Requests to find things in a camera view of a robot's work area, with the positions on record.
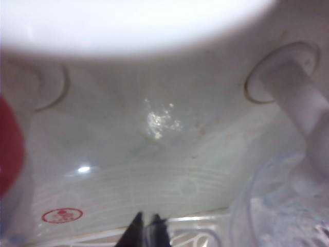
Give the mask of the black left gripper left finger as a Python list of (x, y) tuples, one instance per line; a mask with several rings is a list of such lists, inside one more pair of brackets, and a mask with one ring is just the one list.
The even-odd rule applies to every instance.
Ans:
[(140, 211), (117, 242), (117, 247), (141, 247), (143, 228), (143, 213)]

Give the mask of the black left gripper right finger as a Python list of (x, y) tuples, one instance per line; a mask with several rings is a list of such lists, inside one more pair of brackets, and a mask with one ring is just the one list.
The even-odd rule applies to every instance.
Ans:
[(154, 214), (150, 225), (150, 246), (171, 247), (166, 219)]

